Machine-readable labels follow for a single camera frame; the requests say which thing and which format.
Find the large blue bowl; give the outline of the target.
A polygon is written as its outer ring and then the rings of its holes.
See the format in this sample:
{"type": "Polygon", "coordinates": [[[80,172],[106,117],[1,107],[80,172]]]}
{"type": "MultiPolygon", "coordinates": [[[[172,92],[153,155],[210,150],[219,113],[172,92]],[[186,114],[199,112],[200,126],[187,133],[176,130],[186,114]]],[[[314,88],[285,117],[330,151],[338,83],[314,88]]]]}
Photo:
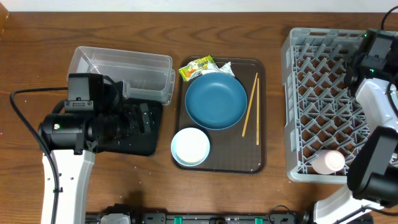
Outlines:
{"type": "Polygon", "coordinates": [[[185,94],[185,108],[199,126],[228,129],[245,115],[248,97],[241,82],[225,73],[210,73],[196,78],[185,94]]]}

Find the wooden chopstick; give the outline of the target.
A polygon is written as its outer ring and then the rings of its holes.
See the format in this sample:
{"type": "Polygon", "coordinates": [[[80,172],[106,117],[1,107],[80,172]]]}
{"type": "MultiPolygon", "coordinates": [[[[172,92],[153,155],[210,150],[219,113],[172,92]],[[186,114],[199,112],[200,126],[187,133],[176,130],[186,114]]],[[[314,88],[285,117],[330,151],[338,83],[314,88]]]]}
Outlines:
{"type": "Polygon", "coordinates": [[[259,78],[257,78],[257,95],[256,95],[256,145],[260,143],[260,87],[259,78]]]}
{"type": "Polygon", "coordinates": [[[245,135],[246,135],[246,130],[247,130],[248,121],[249,121],[249,115],[250,115],[250,111],[251,111],[251,105],[252,105],[252,101],[253,101],[253,97],[254,97],[254,90],[255,90],[255,87],[256,87],[256,83],[257,83],[257,78],[258,78],[258,73],[256,73],[256,76],[254,78],[254,83],[252,85],[252,90],[251,90],[251,94],[250,94],[250,97],[249,97],[248,108],[247,108],[246,117],[245,117],[244,126],[243,126],[243,131],[242,131],[242,137],[245,137],[245,135]]]}

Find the pink cup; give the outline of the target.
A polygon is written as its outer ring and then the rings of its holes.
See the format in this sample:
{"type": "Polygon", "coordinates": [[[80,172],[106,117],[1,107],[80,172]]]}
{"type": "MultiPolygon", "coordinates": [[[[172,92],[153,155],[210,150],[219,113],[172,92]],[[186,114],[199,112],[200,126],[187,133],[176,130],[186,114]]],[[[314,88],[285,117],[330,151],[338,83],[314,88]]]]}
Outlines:
{"type": "Polygon", "coordinates": [[[315,172],[329,175],[340,171],[345,166],[345,157],[342,153],[333,150],[319,150],[310,161],[315,172]]]}

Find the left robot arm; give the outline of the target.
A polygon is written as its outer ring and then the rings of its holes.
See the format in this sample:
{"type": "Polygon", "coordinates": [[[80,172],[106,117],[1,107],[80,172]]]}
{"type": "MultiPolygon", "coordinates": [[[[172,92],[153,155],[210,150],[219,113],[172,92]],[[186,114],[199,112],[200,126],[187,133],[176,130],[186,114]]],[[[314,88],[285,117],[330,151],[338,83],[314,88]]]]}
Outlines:
{"type": "Polygon", "coordinates": [[[101,152],[150,156],[159,136],[162,105],[122,95],[106,75],[71,73],[68,98],[39,126],[45,150],[42,223],[86,222],[86,197],[101,152]]]}

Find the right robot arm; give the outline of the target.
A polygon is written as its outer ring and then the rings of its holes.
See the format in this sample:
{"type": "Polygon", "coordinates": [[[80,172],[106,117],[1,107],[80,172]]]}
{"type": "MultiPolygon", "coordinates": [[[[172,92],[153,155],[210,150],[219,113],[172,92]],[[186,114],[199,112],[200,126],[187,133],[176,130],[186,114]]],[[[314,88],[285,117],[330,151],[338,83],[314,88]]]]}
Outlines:
{"type": "Polygon", "coordinates": [[[394,217],[397,205],[397,36],[368,29],[347,64],[344,83],[362,107],[370,136],[351,163],[346,185],[314,204],[304,223],[349,223],[368,212],[394,217]]]}

